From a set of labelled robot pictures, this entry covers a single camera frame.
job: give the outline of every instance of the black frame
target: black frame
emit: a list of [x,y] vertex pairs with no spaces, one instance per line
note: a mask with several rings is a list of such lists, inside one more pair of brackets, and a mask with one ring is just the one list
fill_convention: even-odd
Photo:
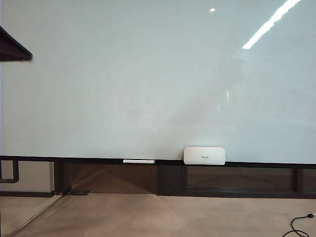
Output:
[[12,161],[13,178],[2,179],[1,159],[0,159],[0,184],[14,184],[19,181],[19,161]]
[[12,192],[12,191],[1,191],[0,197],[23,197],[23,198],[51,198],[55,195],[55,191],[50,193],[43,192]]
[[[25,156],[0,156],[0,160],[16,160],[16,161],[46,161],[46,162],[70,162],[70,163],[86,163],[86,164],[126,164],[138,165],[132,163],[123,163],[123,159],[118,158],[70,158],[70,157],[25,157]],[[201,166],[186,165],[183,160],[156,159],[154,164],[142,165],[168,165],[168,166]],[[212,167],[257,167],[257,168],[300,168],[300,169],[316,169],[316,164],[297,164],[297,163],[260,163],[260,162],[232,162],[227,161],[224,165],[203,165]]]
[[31,61],[32,53],[0,26],[0,62]]
[[72,190],[69,162],[54,162],[54,192],[57,195],[66,195]]

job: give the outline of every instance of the white device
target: white device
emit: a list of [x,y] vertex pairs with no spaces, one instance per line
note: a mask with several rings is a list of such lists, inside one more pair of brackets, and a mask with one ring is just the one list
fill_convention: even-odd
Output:
[[221,147],[186,147],[184,164],[225,164],[225,149]]

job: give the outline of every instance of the whiteboard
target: whiteboard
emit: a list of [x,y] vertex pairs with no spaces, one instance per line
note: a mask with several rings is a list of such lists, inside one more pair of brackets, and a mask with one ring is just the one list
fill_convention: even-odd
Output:
[[1,154],[316,163],[314,0],[2,0]]

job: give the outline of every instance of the power cord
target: power cord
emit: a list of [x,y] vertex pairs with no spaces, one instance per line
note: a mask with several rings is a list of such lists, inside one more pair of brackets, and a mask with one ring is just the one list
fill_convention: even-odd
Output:
[[306,233],[306,232],[304,232],[304,231],[302,231],[302,230],[298,230],[298,229],[294,228],[293,222],[294,222],[295,220],[297,220],[297,219],[313,218],[314,216],[316,216],[316,214],[308,214],[307,216],[295,217],[295,218],[291,221],[292,230],[286,232],[282,237],[284,237],[284,236],[286,236],[287,234],[292,233],[292,232],[295,232],[295,233],[296,233],[298,236],[300,236],[300,237],[310,237],[310,235],[309,235],[308,233]]

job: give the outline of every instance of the floor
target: floor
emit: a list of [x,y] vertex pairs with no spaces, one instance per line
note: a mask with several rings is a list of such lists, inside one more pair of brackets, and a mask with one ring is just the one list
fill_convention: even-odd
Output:
[[0,197],[1,236],[8,236],[59,197]]
[[[316,200],[90,194],[62,198],[15,236],[280,237],[313,212]],[[316,236],[316,218],[295,225]]]

